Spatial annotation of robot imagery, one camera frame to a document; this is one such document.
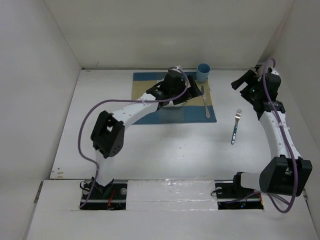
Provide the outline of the blue cup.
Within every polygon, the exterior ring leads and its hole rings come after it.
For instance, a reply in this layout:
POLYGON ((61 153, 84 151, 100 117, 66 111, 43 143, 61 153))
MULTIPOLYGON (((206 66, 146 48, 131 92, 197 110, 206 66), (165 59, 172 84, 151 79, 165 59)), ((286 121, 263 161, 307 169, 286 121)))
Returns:
POLYGON ((204 83, 207 80, 210 71, 211 71, 211 68, 208 64, 206 63, 199 64, 196 68, 196 80, 199 83, 204 83))

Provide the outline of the silver knife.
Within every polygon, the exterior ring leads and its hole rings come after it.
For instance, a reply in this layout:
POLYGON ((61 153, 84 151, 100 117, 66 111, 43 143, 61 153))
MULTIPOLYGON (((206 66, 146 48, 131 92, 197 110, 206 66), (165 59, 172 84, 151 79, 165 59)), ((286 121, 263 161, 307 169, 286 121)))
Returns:
POLYGON ((202 99, 203 99, 203 104, 204 104, 204 108, 205 108, 205 116, 207 119, 209 119, 211 117, 211 114, 210 114, 210 111, 208 108, 206 92, 205 92, 205 88, 203 85, 201 86, 201 93, 202 93, 202 99))

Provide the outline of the silver fork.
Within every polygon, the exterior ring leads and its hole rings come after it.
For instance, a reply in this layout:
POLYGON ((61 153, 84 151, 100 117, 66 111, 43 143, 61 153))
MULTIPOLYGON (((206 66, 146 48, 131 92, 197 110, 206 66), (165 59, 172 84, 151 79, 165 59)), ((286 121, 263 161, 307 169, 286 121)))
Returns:
POLYGON ((242 110, 238 109, 237 112, 235 113, 235 123, 234 123, 233 131, 232 131, 232 138, 231 138, 231 144, 232 145, 235 144, 235 140, 236 140, 236 136, 237 136, 237 130, 238 130, 238 124, 239 124, 239 121, 241 119, 241 115, 242 115, 242 110))

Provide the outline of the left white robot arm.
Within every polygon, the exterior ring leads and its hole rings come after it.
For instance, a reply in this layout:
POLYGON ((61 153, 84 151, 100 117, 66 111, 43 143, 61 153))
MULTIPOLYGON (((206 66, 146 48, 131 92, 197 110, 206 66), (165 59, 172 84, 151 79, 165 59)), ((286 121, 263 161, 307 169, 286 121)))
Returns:
POLYGON ((192 75, 171 69, 162 81, 147 89, 133 103, 111 113, 102 111, 90 136, 95 160, 99 164, 98 176, 91 180, 95 194, 103 199, 111 194, 110 183, 113 179, 107 168, 111 167, 113 157, 123 148, 127 128, 163 107, 180 106, 201 94, 192 75))

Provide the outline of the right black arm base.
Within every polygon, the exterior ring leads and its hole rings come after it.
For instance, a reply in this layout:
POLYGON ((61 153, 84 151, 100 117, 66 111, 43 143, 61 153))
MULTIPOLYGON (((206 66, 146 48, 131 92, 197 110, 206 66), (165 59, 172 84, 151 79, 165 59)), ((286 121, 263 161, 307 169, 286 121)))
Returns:
POLYGON ((212 197, 217 199, 218 210, 263 210, 264 204, 260 193, 251 188, 244 188, 232 180, 214 182, 212 197))

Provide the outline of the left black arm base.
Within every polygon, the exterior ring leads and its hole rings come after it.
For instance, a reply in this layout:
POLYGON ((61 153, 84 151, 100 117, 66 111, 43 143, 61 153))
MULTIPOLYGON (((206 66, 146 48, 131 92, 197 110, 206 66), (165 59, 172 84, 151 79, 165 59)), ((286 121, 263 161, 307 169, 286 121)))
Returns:
POLYGON ((79 185, 82 190, 82 196, 79 203, 79 208, 81 210, 121 211, 126 209, 128 192, 127 180, 112 180, 105 186, 96 182, 91 195, 89 196, 93 180, 94 179, 92 179, 91 182, 82 181, 79 185))

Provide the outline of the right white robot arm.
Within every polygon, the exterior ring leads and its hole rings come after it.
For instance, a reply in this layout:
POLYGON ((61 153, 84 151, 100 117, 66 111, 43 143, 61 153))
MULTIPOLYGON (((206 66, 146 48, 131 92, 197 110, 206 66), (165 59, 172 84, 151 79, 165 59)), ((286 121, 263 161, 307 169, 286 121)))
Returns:
POLYGON ((277 100, 281 84, 279 74, 269 68, 264 76, 265 80, 250 69, 231 86, 237 90, 243 83, 247 84, 240 95, 253 106, 265 131, 271 161, 260 173, 238 172, 235 175, 237 181, 231 184, 231 191, 237 197, 243 197, 249 189, 298 197, 313 166, 310 160, 302 158, 291 139, 285 107, 277 100))

